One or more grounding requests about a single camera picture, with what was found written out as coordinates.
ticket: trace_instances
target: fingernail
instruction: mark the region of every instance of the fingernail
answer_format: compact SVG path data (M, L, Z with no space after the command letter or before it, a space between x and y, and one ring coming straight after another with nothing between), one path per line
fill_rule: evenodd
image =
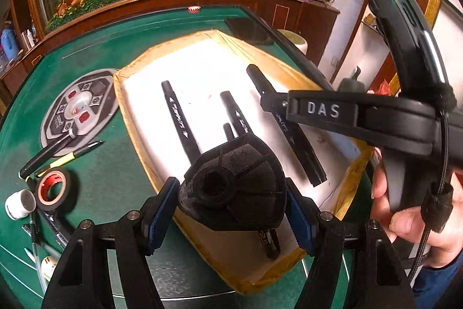
M414 216L413 213L408 212L395 213L391 219L391 224L389 224L389 229L394 233L409 233Z

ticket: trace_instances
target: yellow and black pen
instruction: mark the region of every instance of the yellow and black pen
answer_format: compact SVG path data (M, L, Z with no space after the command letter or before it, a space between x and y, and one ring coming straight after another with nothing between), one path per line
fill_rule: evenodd
M90 152L92 149L97 148L99 145L102 145L103 141L98 140L96 142L89 143L83 147L80 147L76 149L74 152L69 152L69 154L64 155L60 157L58 160L55 160L51 164L44 166L43 168L39 169L37 172L35 172L35 177L39 178L43 176L43 174L51 168L58 168L60 166L63 166L64 164L73 161L74 159L77 159L77 157L80 157L82 155L85 155L87 152Z

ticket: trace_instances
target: red button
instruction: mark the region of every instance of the red button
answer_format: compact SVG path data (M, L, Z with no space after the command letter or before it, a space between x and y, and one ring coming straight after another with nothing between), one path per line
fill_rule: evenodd
M85 111L84 113L82 113L79 117L79 121L81 124L83 124L86 120L88 120L90 117L90 113Z

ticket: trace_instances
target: white bottle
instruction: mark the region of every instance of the white bottle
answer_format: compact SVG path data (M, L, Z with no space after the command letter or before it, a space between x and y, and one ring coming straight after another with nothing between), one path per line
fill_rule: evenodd
M34 37L32 36L31 30L27 30L27 39L28 39L29 42L31 43L31 46L34 47L34 46L35 46L35 42L34 42Z

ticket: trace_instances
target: velcro strap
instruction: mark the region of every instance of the velcro strap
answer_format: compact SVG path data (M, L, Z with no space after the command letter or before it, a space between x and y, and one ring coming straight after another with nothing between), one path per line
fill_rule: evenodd
M441 233L452 213L453 186L446 183L441 194L437 190L438 183L433 182L421 206L421 217L434 232Z

